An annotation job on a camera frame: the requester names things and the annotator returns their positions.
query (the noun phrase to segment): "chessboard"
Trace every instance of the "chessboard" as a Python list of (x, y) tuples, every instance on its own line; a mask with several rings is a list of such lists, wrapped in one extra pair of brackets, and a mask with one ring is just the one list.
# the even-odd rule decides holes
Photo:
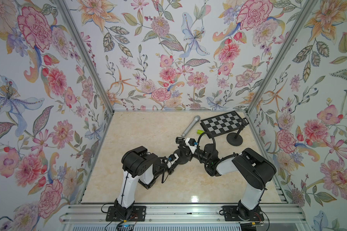
[(200, 125), (205, 132), (211, 132), (212, 136), (216, 137), (238, 130), (241, 126), (241, 117), (236, 111), (232, 111), (203, 119), (200, 121)]

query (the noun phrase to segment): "marble floor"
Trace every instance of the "marble floor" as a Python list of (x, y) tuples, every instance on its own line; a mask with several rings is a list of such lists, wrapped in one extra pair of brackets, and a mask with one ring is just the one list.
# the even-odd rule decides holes
[[(177, 149), (175, 139), (180, 136), (195, 115), (201, 119), (223, 112), (115, 112), (102, 146), (91, 179), (82, 198), (83, 203), (113, 202), (123, 183), (121, 158), (129, 150), (144, 146), (157, 156), (169, 156)], [(196, 131), (202, 127), (197, 123), (186, 137), (198, 140)], [(241, 132), (243, 144), (235, 147), (226, 141), (226, 135), (215, 137), (219, 158), (241, 153), (250, 147), (259, 152), (247, 126)], [(200, 143), (211, 143), (203, 136)], [(241, 173), (232, 172), (220, 177), (210, 177), (197, 159), (176, 167), (167, 181), (161, 178), (149, 190), (138, 184), (135, 193), (137, 203), (237, 203), (243, 196), (246, 180)], [(262, 203), (280, 203), (280, 198), (270, 182), (264, 192)]]

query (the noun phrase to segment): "green leaf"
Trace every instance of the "green leaf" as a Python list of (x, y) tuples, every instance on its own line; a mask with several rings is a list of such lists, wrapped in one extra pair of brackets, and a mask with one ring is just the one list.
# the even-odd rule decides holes
[(340, 56), (340, 57), (334, 59), (332, 62), (329, 62), (329, 63), (331, 63), (331, 64), (340, 64), (340, 63), (343, 63), (346, 60), (347, 60), (347, 56)]
[(80, 135), (75, 131), (75, 141), (80, 143)]
[(305, 193), (305, 199), (306, 199), (306, 202), (309, 204), (309, 206), (311, 206), (311, 198), (309, 194)]
[(326, 192), (318, 192), (316, 193), (316, 196), (323, 202), (331, 202), (337, 200), (332, 195)]
[(44, 6), (42, 7), (42, 11), (41, 13), (43, 13), (44, 15), (49, 15), (51, 14), (51, 10), (52, 10), (52, 6), (49, 4), (44, 4)]
[(157, 37), (158, 35), (153, 30), (151, 30), (144, 36), (143, 42), (146, 42), (149, 39), (155, 39)]
[(170, 21), (173, 21), (173, 20), (174, 20), (174, 19), (172, 18), (171, 13), (168, 12), (168, 11), (163, 12), (163, 15), (165, 16), (165, 18), (166, 18), (167, 20), (170, 20)]
[(290, 21), (296, 20), (296, 18), (297, 18), (298, 15), (299, 15), (299, 12), (293, 14), (293, 15), (288, 19), (287, 23), (290, 22)]
[(122, 15), (125, 17), (126, 22), (131, 26), (136, 26), (138, 24), (138, 21), (136, 21), (136, 18), (129, 13), (122, 13)]
[(344, 80), (347, 80), (347, 69), (342, 69), (342, 70), (339, 70), (337, 72), (330, 73), (330, 75), (334, 76), (334, 77), (340, 77)]

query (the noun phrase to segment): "microphone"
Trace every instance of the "microphone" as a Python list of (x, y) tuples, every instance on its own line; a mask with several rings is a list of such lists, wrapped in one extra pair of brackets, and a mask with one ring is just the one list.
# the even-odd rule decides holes
[(200, 120), (200, 116), (196, 115), (193, 118), (193, 121), (189, 124), (189, 126), (185, 129), (185, 131), (182, 133), (181, 137), (184, 138), (190, 131), (190, 129), (195, 125), (196, 122)]

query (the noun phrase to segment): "floral wallpaper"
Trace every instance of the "floral wallpaper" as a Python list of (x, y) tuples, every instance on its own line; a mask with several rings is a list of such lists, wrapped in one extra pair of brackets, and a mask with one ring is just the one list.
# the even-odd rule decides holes
[(347, 231), (347, 0), (316, 4), (251, 117), (312, 230)]
[(116, 110), (245, 109), (302, 0), (67, 0)]
[(52, 1), (0, 0), (0, 231), (57, 230), (80, 198), (110, 115), (78, 53)]

